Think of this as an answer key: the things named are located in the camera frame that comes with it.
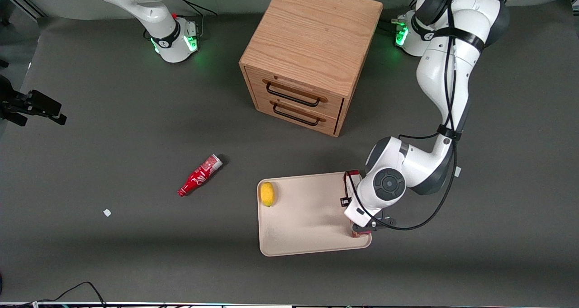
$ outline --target red can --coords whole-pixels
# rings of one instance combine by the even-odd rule
[[[216,155],[211,155],[189,176],[187,182],[177,191],[177,194],[182,197],[201,186],[222,164],[223,162]]]

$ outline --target black metal handle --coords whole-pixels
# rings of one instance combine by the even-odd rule
[[[316,122],[312,123],[311,121],[304,120],[304,119],[301,119],[301,118],[297,118],[297,117],[292,116],[291,114],[286,114],[286,113],[284,113],[284,112],[278,111],[278,110],[276,110],[276,108],[277,108],[277,104],[273,104],[273,112],[275,112],[276,114],[279,114],[280,116],[284,116],[285,118],[289,118],[289,119],[293,119],[293,120],[295,120],[295,121],[299,121],[299,122],[302,123],[302,124],[306,124],[306,125],[310,125],[310,126],[316,126],[316,125],[320,122],[320,119],[319,119],[319,118],[316,119]]]
[[[316,102],[314,102],[314,103],[312,104],[312,102],[300,100],[300,99],[298,99],[298,98],[294,98],[293,96],[285,95],[285,94],[282,94],[282,93],[279,93],[279,92],[275,92],[275,91],[273,91],[273,90],[270,90],[270,88],[269,88],[270,86],[271,86],[271,83],[270,83],[270,82],[267,82],[267,85],[266,85],[265,89],[267,90],[267,93],[269,93],[269,94],[273,94],[273,95],[279,96],[279,97],[281,97],[281,98],[284,98],[284,99],[287,99],[287,100],[291,100],[291,101],[293,101],[293,102],[298,102],[298,104],[303,104],[304,106],[308,106],[308,107],[316,107],[318,104],[320,104],[320,100],[321,100],[320,98],[318,98],[318,99],[316,100]]]

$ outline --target wooden drawer cabinet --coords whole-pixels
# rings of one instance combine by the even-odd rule
[[[337,137],[382,3],[271,0],[240,67],[255,108]]]

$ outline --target gray table surface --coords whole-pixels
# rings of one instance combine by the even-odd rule
[[[569,1],[512,9],[472,73],[463,170],[430,224],[378,232],[364,250],[277,258],[259,252],[256,184],[362,168],[378,139],[436,130],[418,59],[378,32],[334,138],[253,108],[237,62],[259,15],[208,19],[199,53],[174,65],[135,20],[45,22],[24,89],[61,101],[69,120],[4,133],[1,299],[89,280],[109,301],[578,306],[572,19]],[[211,153],[226,166],[178,197]],[[441,195],[408,193],[389,213],[414,225]]]

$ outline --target yellow lemon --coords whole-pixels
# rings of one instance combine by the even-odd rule
[[[264,182],[259,188],[259,197],[261,198],[261,203],[263,205],[270,207],[275,201],[275,192],[273,191],[273,185],[271,182]]]

